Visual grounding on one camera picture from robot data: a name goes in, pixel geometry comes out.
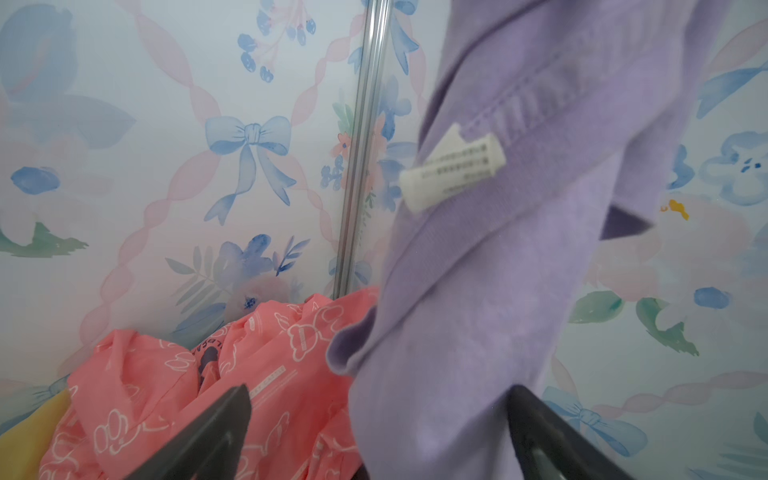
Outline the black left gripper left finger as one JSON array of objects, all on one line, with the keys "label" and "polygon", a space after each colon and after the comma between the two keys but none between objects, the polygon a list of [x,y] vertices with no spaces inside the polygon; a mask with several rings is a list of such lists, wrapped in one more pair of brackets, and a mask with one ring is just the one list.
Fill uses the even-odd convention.
[{"label": "black left gripper left finger", "polygon": [[232,387],[129,477],[233,479],[252,412],[244,385]]}]

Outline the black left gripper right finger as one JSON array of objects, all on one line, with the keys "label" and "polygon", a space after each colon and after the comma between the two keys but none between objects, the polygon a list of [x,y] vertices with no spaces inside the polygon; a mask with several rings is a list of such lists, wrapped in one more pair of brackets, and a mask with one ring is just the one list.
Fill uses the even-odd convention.
[{"label": "black left gripper right finger", "polygon": [[507,423],[525,479],[631,479],[523,385],[507,393]]}]

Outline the lavender purple cloth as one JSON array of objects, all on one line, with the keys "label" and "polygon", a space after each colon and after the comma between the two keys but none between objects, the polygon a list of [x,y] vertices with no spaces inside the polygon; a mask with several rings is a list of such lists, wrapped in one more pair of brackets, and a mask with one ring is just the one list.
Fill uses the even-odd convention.
[{"label": "lavender purple cloth", "polygon": [[725,1],[455,1],[417,166],[494,136],[503,166],[403,202],[377,306],[332,341],[373,479],[517,479],[535,389],[603,240],[655,222]]}]

